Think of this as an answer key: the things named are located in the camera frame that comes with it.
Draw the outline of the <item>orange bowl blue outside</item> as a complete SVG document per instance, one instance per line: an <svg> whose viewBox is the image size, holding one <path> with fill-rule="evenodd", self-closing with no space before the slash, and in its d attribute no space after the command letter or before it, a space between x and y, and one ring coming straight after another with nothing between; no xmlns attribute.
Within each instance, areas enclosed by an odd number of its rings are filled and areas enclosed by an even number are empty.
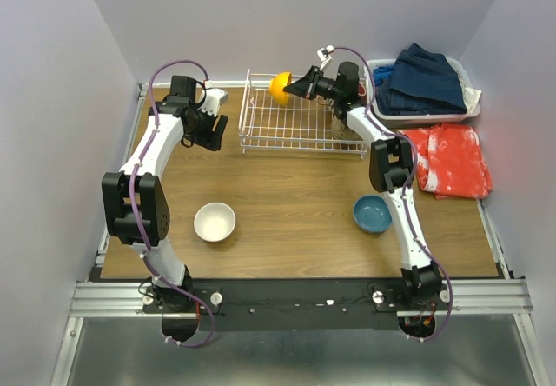
<svg viewBox="0 0 556 386"><path fill-rule="evenodd" d="M270 80L268 91L271 97L281 106L287 106L289 94L285 88L291 84L292 73L284 71Z"/></svg>

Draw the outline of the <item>white wire dish rack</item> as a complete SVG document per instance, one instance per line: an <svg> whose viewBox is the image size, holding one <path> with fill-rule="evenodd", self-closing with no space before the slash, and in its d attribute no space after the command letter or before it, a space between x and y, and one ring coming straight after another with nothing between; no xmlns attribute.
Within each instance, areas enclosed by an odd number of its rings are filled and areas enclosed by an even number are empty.
<svg viewBox="0 0 556 386"><path fill-rule="evenodd" d="M238 121L243 150L304 150L354 154L364 157L367 145L354 136L340 138L333 132L332 103L322 97L297 96L281 105L270 94L272 74L248 71Z"/></svg>

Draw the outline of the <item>black bowl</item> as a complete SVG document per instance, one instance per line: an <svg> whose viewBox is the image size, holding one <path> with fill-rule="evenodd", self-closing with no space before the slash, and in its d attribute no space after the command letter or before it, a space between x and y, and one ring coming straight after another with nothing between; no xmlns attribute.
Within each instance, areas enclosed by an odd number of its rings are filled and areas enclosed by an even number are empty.
<svg viewBox="0 0 556 386"><path fill-rule="evenodd" d="M343 141L361 141L361 137L348 127L347 115L346 111L334 111L330 125L332 137Z"/></svg>

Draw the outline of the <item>white bowl red outside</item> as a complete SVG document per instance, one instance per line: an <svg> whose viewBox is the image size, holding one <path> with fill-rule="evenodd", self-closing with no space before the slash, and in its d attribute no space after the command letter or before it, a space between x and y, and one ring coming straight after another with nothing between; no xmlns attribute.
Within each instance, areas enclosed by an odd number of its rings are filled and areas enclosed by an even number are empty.
<svg viewBox="0 0 556 386"><path fill-rule="evenodd" d="M358 84L358 95L359 96L365 96L367 94L366 88L363 84L359 83Z"/></svg>

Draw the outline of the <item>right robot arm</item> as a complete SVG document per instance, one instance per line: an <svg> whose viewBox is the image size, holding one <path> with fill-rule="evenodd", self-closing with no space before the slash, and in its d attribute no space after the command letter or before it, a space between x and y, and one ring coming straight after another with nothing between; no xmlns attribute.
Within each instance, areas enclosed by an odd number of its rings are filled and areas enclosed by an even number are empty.
<svg viewBox="0 0 556 386"><path fill-rule="evenodd" d="M400 242L400 300L419 309L442 289L439 265L432 258L414 205L414 150L408 138L395 133L374 116L371 104L360 94L359 67L340 64L335 79L313 66L303 77L288 78L281 90L286 96L307 100L323 97L333 102L334 115L354 131L370 149L369 180L386 203Z"/></svg>

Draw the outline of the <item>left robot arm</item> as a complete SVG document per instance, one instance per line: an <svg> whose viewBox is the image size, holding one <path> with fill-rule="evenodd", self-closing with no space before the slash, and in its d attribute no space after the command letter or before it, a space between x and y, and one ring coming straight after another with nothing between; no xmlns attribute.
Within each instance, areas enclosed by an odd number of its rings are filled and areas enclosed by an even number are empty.
<svg viewBox="0 0 556 386"><path fill-rule="evenodd" d="M186 310L196 298L189 270L169 241L171 215L162 174L178 145L221 149L228 117L219 110L227 101L227 91L210 87L208 81L172 77L168 95L152 100L146 130L133 154L101 181L109 234L140 257L174 312Z"/></svg>

